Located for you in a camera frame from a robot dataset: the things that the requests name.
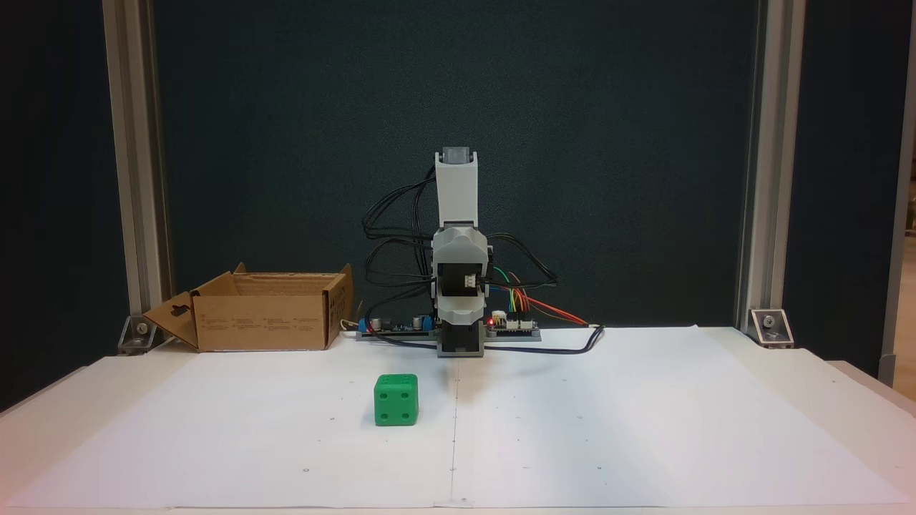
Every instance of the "table surface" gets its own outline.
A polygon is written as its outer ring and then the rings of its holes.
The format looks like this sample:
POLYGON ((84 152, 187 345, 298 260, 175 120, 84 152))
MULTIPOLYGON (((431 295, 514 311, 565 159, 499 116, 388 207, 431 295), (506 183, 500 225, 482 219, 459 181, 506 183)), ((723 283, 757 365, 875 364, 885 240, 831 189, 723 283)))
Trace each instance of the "table surface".
MULTIPOLYGON (((584 510, 588 510, 589 513, 615 515, 916 513, 916 403, 895 395, 893 390, 846 363, 831 366, 803 349, 763 349, 731 328, 703 330, 737 357, 765 387, 826 430, 839 444, 912 501, 908 504, 868 506, 537 509, 526 512, 585 513, 584 510)), ((145 356, 105 357, 4 413, 0 417, 0 507, 194 356, 184 345, 173 344, 163 345, 145 356)), ((773 437, 785 438, 786 435, 774 434, 773 437)), ((411 513, 442 513, 444 510, 449 509, 411 510, 411 513)), ((382 515, 403 511, 283 509, 271 510, 271 513, 308 512, 319 515, 371 512, 382 515)), ((121 515, 137 513, 138 510, 0 508, 0 512, 23 515, 103 512, 121 515)), ((263 510, 176 509, 169 512, 247 515, 263 510)))

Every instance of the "robotic arm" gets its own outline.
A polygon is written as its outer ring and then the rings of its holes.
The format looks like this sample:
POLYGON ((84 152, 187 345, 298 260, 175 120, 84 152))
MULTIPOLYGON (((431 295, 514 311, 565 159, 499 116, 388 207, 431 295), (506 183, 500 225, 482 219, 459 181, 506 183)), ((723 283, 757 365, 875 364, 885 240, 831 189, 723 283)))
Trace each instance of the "robotic arm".
POLYGON ((493 249, 477 228, 477 153, 436 152, 439 229, 432 237, 433 304, 442 321, 439 357, 484 355, 484 309, 493 249))

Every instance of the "black wire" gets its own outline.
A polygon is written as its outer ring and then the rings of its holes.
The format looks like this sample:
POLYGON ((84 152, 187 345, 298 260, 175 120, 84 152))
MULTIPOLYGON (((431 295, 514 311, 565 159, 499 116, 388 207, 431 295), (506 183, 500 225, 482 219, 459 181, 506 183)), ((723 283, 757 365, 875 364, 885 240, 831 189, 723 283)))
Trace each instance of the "black wire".
POLYGON ((369 239, 380 239, 385 237, 406 237, 411 239, 422 239, 422 240, 432 240, 432 235, 422 233, 421 231, 414 231, 411 228, 407 227, 395 227, 395 226, 386 226, 386 227, 377 227, 376 223, 381 218, 381 216, 387 211, 387 209, 401 196, 406 194, 411 190, 423 189, 430 182, 435 181, 435 177, 430 177, 429 174, 426 179, 423 181, 417 182, 416 184, 411 184, 410 186, 402 186, 395 189, 392 192, 389 192, 387 195, 381 198, 378 202, 372 205, 363 215, 363 233, 365 237, 369 239))
MULTIPOLYGON (((436 172, 436 167, 432 166, 426 172, 426 177, 424 180, 428 180, 433 177, 433 174, 436 172)), ((417 189, 417 192, 413 195, 413 225, 411 229, 417 234, 423 234, 422 226, 420 225, 420 197, 423 194, 423 191, 426 189, 426 184, 423 184, 417 189)), ((417 262, 417 269, 420 271, 421 275, 430 276, 432 275, 432 270, 430 270, 430 264, 426 258, 426 251, 420 248, 415 248, 413 251, 414 260, 417 262)))
POLYGON ((509 233, 493 233, 492 235, 489 235, 486 238, 488 240, 503 240, 503 241, 508 241, 509 243, 511 243, 518 250, 520 250, 522 254, 524 254, 528 259, 530 259, 532 263, 534 263, 534 266, 537 267, 538 270, 540 270, 540 273, 544 274, 546 279, 541 282, 518 282, 518 283, 504 282, 498 279, 487 279, 485 282, 489 284, 495 284, 497 286, 502 286, 504 288, 518 288, 518 289, 523 289, 523 288, 524 289, 527 289, 527 288, 533 289, 533 288, 540 288, 542 286, 556 286, 557 285, 557 279, 558 279, 557 274, 553 273, 553 271, 547 268, 547 265, 545 265, 543 261, 538 259, 538 257, 536 257, 528 249, 528 247, 526 247, 525 244, 523 244, 518 238, 514 237, 513 235, 509 233))
POLYGON ((364 269, 363 273, 364 273, 365 280, 368 283, 375 284, 376 286, 384 286, 386 288, 396 288, 396 287, 402 287, 402 286, 416 286, 418 284, 429 284, 434 281, 434 279, 428 275, 402 274, 402 273, 392 273, 392 272, 380 272, 377 270, 373 270, 372 263, 376 260, 376 256, 378 255, 378 252, 382 248, 387 247, 389 245, 403 245, 406 247, 413 247, 415 249, 416 248, 424 248, 424 249, 431 248, 428 245, 418 243, 416 241, 400 239, 400 238, 389 238, 383 241, 382 243, 376 245, 376 247, 372 249, 372 252, 370 252, 369 255, 365 257, 365 262, 363 264, 363 269, 364 269), (378 282, 372 279, 372 274, 393 276, 393 277, 412 277, 412 278, 420 278, 420 279, 410 280, 406 282, 378 282))
POLYGON ((572 356, 576 354, 585 354, 586 352, 594 348, 594 344, 598 343, 598 338, 601 337, 605 332, 605 327, 599 325, 595 327, 592 335, 588 337, 588 341, 585 342, 585 346, 581 349, 551 349, 551 348, 537 348, 537 347, 503 347, 498 345, 484 345, 486 350, 505 350, 510 352, 527 352, 530 354, 555 354, 561 356, 572 356))
POLYGON ((365 321, 365 329, 366 329, 372 336, 378 338, 379 340, 381 340, 381 341, 383 341, 383 342, 388 342, 388 343, 394 344, 394 345, 400 345, 400 346, 402 346, 402 347, 416 347, 416 348, 424 348, 424 349, 435 349, 435 348, 436 348, 436 345, 433 345, 433 344, 417 344, 417 343, 414 343, 414 342, 402 342, 402 341, 400 341, 400 340, 395 340, 394 338, 389 338, 389 337, 387 337, 387 336, 383 336, 382 334, 376 333, 376 331, 372 328, 372 311, 373 311, 375 308, 380 307, 380 306, 383 306, 383 305, 388 304, 388 303, 390 303, 390 302, 401 301, 401 300, 403 300, 403 299, 410 299, 410 298, 413 298, 413 297, 419 297, 420 295, 422 295, 422 294, 424 294, 424 293, 425 293, 425 294, 429 294, 429 292, 430 292, 430 289, 429 289, 428 287, 423 286, 423 287, 415 288, 415 289, 413 289, 413 290, 402 291, 401 293, 399 293, 399 294, 397 294, 397 295, 393 295, 393 296, 391 296, 391 297, 388 297, 387 299, 384 299, 384 300, 382 300, 382 301, 376 302, 375 304, 369 306, 369 309, 365 310, 365 315, 363 315, 363 320, 365 321))

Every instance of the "cardboard box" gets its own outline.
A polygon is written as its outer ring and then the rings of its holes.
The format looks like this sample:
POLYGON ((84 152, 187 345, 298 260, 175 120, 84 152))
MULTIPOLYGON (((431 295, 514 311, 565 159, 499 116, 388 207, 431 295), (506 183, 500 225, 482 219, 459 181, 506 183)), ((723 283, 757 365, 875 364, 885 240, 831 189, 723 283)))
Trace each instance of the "cardboard box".
POLYGON ((336 274, 248 273, 240 263, 144 316, 198 352, 322 350, 352 309, 350 265, 336 274))

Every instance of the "dark fabric wall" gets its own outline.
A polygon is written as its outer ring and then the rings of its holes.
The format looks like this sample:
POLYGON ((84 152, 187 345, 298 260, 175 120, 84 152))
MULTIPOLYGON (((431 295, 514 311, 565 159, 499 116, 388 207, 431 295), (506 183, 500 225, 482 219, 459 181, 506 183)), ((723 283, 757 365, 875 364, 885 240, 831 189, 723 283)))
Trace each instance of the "dark fabric wall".
POLYGON ((128 314, 101 4, 9 19, 0 410, 112 354, 128 314))
MULTIPOLYGON (((361 279, 361 215, 442 146, 470 146, 482 230, 515 234, 560 275, 543 300, 603 323, 730 325, 757 13, 752 0, 156 2, 178 285, 239 260, 350 262, 358 298, 387 296, 361 279)), ((406 224, 407 203, 396 211, 406 224)), ((503 245, 497 265, 537 278, 503 245)))
POLYGON ((878 373, 911 2, 809 0, 783 306, 795 339, 878 373))

